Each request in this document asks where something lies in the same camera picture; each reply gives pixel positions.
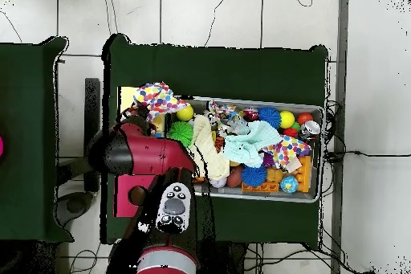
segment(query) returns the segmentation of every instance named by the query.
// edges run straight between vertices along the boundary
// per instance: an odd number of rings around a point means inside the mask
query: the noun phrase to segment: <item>plastic tray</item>
[[[217,104],[234,104],[238,109],[243,108],[261,108],[264,106],[271,106],[278,109],[280,112],[283,110],[291,111],[296,116],[302,112],[309,112],[314,121],[316,121],[321,127],[321,134],[315,141],[309,141],[308,144],[312,147],[310,156],[310,162],[304,163],[303,168],[299,170],[306,171],[307,168],[311,168],[311,175],[305,173],[305,177],[311,179],[304,180],[305,192],[296,191],[294,194],[288,194],[281,189],[278,192],[273,191],[242,191],[242,185],[236,188],[229,188],[224,186],[222,188],[214,188],[209,186],[208,182],[198,183],[194,185],[196,194],[207,193],[210,189],[211,196],[218,196],[223,198],[245,198],[245,199],[257,199],[257,200],[271,200],[271,201],[286,201],[286,202],[305,202],[313,203],[319,198],[319,192],[322,181],[323,173],[323,157],[324,157],[324,132],[325,132],[325,111],[324,108],[314,105],[302,105],[302,104],[282,104],[274,102],[264,101],[252,101],[252,100],[231,100],[221,98],[207,98],[195,96],[192,100],[186,100],[193,106],[195,113],[202,114],[206,110],[206,103],[210,100],[214,100]]]

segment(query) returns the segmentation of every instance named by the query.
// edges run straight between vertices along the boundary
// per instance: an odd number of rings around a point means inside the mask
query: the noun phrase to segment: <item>red toy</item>
[[[285,129],[285,130],[284,130],[284,134],[285,134],[286,136],[290,136],[290,137],[293,137],[293,138],[297,138],[298,135],[299,135],[299,132],[298,132],[296,129],[288,128],[288,129]]]
[[[304,124],[306,121],[313,121],[313,120],[314,120],[314,118],[308,112],[300,113],[299,117],[297,118],[297,121],[300,125]]]

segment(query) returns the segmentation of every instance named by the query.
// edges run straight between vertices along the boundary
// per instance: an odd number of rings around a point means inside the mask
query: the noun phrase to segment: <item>tennis ball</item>
[[[290,111],[281,111],[279,114],[281,116],[280,128],[287,129],[294,124],[295,117]]]
[[[191,105],[188,105],[186,108],[183,108],[182,110],[177,111],[177,118],[180,121],[189,121],[191,118],[193,118],[194,111]]]

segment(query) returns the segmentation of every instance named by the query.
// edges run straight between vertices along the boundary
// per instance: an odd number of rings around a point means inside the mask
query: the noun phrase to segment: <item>dark green tablecloth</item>
[[[113,35],[104,46],[104,93],[109,124],[117,113],[117,87],[164,81],[176,95],[274,101],[324,106],[327,49],[228,49],[132,45]],[[108,178],[103,238],[121,238],[127,218],[112,216],[113,177]],[[201,224],[203,198],[197,198]],[[318,242],[319,204],[213,198],[217,240],[236,242]],[[201,236],[202,227],[198,230]]]
[[[53,217],[53,71],[66,42],[0,43],[0,239],[71,240]]]

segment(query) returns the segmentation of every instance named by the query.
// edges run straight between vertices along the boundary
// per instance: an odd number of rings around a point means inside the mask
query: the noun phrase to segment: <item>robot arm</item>
[[[148,190],[130,191],[139,208],[106,274],[196,274],[195,163],[180,142],[148,135],[144,118],[134,115],[108,135],[98,133],[87,148],[96,171],[156,175]]]

